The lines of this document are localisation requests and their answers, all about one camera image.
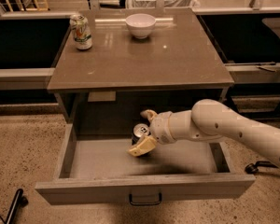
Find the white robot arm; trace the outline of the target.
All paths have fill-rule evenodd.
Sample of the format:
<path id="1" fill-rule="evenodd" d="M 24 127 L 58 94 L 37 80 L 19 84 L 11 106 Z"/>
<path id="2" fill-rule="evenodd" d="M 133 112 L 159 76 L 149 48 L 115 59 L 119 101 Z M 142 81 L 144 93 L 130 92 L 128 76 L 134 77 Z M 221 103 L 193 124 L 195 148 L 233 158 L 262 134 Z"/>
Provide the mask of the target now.
<path id="1" fill-rule="evenodd" d="M 139 157 L 158 144 L 178 140 L 212 141 L 221 137 L 235 140 L 257 152 L 280 168 L 280 129 L 245 118 L 224 104 L 210 99 L 197 102 L 192 109 L 156 113 L 145 110 L 141 116 L 149 121 L 149 135 L 142 135 L 128 152 Z"/>

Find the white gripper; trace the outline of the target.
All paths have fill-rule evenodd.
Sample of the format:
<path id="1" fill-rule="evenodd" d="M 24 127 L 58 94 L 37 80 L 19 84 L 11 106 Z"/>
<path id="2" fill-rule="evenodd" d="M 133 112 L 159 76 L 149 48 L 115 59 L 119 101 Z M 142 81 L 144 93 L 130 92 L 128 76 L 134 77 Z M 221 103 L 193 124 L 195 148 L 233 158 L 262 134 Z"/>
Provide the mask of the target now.
<path id="1" fill-rule="evenodd" d="M 150 122 L 150 133 L 157 141 L 151 135 L 142 136 L 138 142 L 128 150 L 130 155 L 140 157 L 148 154 L 148 152 L 152 151 L 157 146 L 157 142 L 162 145 L 175 143 L 169 128 L 169 118 L 172 115 L 171 111 L 157 114 L 154 110 L 147 109 L 141 111 L 140 115 Z"/>

